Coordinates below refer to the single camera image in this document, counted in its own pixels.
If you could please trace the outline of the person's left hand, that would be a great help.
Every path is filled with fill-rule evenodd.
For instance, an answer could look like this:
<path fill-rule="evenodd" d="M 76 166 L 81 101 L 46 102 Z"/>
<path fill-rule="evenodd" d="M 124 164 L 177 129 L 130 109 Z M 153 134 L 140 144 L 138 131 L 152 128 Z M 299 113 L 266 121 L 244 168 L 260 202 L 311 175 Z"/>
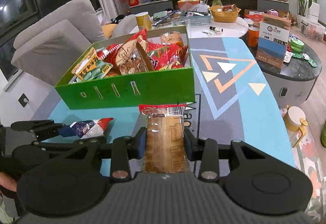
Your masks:
<path fill-rule="evenodd" d="M 13 192 L 17 191 L 17 182 L 4 172 L 0 172 L 0 185 L 7 190 Z"/>

